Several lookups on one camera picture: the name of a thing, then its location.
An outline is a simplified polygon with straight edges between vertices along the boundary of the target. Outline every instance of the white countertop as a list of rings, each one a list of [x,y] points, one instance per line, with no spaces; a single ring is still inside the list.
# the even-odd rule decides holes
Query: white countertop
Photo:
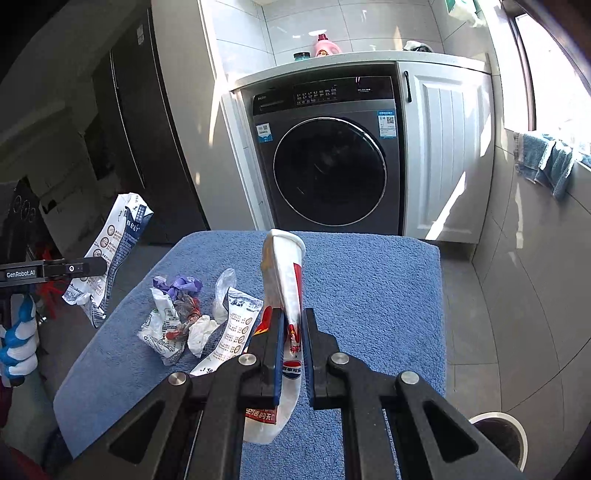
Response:
[[[234,80],[230,83],[230,90],[239,90],[244,87],[254,85],[259,82],[271,80],[290,73],[302,72],[304,70],[320,70],[334,65],[355,65],[362,63],[390,63],[394,61],[421,61],[425,63],[438,63],[463,67],[465,69],[476,70],[483,73],[491,73],[489,63],[484,61],[467,59],[465,57],[456,57],[454,55],[445,55],[443,53],[429,53],[423,51],[359,51],[353,53],[340,53],[327,57],[316,57],[310,60],[300,60],[279,65],[261,72],[253,73],[245,77]]]

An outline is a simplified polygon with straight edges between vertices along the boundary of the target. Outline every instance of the window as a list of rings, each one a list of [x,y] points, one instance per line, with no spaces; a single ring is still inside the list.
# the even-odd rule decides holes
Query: window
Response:
[[[530,128],[591,154],[591,97],[578,72],[552,36],[533,18],[521,13],[514,19],[518,44],[525,52],[524,73],[530,75],[526,83],[531,80],[533,90],[529,101],[535,116],[530,118]]]

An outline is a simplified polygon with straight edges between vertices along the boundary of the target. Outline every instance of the pepsi logo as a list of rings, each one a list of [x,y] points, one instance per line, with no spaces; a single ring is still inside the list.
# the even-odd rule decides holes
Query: pepsi logo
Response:
[[[283,362],[283,376],[295,380],[301,375],[301,362],[299,360],[288,360]]]

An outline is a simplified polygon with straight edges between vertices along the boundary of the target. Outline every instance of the washing machine control panel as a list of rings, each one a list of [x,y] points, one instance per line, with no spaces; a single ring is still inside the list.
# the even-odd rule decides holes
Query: washing machine control panel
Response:
[[[253,115],[278,112],[323,103],[393,99],[392,78],[388,76],[347,77],[300,83],[255,95]]]

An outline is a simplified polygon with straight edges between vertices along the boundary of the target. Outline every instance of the washing machine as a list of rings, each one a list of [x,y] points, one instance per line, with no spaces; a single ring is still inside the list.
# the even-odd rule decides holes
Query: washing machine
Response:
[[[252,134],[282,230],[399,235],[395,77],[323,79],[252,99]]]

